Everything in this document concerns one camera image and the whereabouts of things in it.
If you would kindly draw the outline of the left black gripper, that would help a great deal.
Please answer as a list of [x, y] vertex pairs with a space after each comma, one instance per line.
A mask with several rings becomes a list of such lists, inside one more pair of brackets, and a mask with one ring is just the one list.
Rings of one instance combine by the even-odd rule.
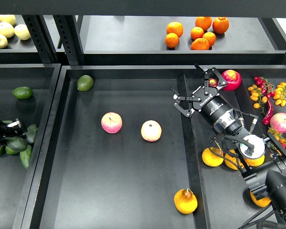
[[6, 146], [5, 137], [26, 138], [26, 126], [16, 118], [11, 124], [6, 124], [0, 120], [0, 146]]

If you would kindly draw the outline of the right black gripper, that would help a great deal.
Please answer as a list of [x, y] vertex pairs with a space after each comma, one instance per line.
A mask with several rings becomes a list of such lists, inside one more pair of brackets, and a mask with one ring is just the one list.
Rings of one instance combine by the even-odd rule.
[[[218, 92], [227, 86], [227, 81], [215, 67], [204, 70], [198, 64], [194, 66], [203, 74], [203, 86], [199, 86], [192, 96], [181, 96], [170, 87], [174, 93], [173, 106], [185, 117], [192, 117], [195, 111], [199, 112], [216, 133], [238, 132], [242, 125], [236, 118], [235, 110]], [[211, 79], [215, 80], [214, 85], [210, 83]]]

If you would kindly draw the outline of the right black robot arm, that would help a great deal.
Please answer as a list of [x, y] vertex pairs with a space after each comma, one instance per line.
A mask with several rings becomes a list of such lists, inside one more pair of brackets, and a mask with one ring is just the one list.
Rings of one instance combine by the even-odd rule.
[[259, 117], [248, 107], [249, 95], [243, 85], [235, 92], [239, 104], [235, 108], [221, 95], [228, 83], [216, 68], [196, 66], [195, 76], [201, 80], [195, 90], [189, 88], [185, 74], [178, 78], [174, 107], [187, 118], [194, 113], [204, 118], [214, 131], [210, 143], [219, 143], [253, 196], [269, 198], [273, 212], [286, 225], [286, 149], [272, 133], [253, 133]]

